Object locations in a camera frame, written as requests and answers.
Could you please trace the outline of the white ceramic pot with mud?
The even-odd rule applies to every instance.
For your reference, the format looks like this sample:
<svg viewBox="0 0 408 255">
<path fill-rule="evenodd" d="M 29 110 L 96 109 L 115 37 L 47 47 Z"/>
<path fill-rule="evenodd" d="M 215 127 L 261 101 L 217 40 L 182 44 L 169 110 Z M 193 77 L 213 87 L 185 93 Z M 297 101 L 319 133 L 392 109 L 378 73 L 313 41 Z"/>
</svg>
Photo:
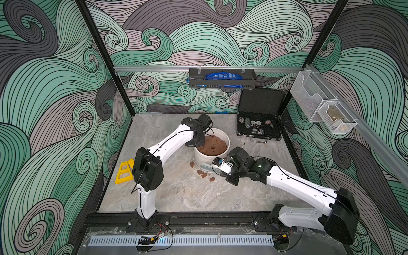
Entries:
<svg viewBox="0 0 408 255">
<path fill-rule="evenodd" d="M 209 134 L 205 134 L 205 145 L 200 147 L 194 147 L 193 161 L 195 166 L 200 168 L 201 164 L 212 164 L 216 157 L 226 158 L 228 151 L 230 150 L 231 142 L 228 135 L 220 130 L 211 128 Z"/>
</svg>

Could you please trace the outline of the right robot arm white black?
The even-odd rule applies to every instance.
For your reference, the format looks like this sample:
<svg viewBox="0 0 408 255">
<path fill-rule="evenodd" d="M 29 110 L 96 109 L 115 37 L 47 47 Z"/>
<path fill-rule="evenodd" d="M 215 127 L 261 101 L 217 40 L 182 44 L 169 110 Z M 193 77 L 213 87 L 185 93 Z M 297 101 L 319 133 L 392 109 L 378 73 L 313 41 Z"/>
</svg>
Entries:
<svg viewBox="0 0 408 255">
<path fill-rule="evenodd" d="M 270 158 L 250 156 L 241 147 L 234 148 L 228 156 L 228 161 L 216 158 L 212 162 L 212 167 L 220 170 L 228 183 L 237 186 L 241 178 L 249 178 L 284 190 L 311 206 L 293 208 L 277 205 L 272 217 L 282 225 L 324 231 L 343 244 L 354 242 L 360 213 L 350 191 L 312 183 L 281 168 Z"/>
</svg>

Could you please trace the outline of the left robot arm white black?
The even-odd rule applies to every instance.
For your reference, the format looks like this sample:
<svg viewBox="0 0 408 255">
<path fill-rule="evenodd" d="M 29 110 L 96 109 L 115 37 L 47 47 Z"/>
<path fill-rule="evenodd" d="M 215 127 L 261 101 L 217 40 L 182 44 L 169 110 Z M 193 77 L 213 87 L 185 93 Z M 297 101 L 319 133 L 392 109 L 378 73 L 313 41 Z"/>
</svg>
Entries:
<svg viewBox="0 0 408 255">
<path fill-rule="evenodd" d="M 156 189 L 164 179 L 163 166 L 181 147 L 200 147 L 205 144 L 205 132 L 212 124 L 211 118 L 201 114 L 198 118 L 185 118 L 169 136 L 158 144 L 140 147 L 134 159 L 132 174 L 139 204 L 136 208 L 138 220 L 147 225 L 156 215 Z"/>
</svg>

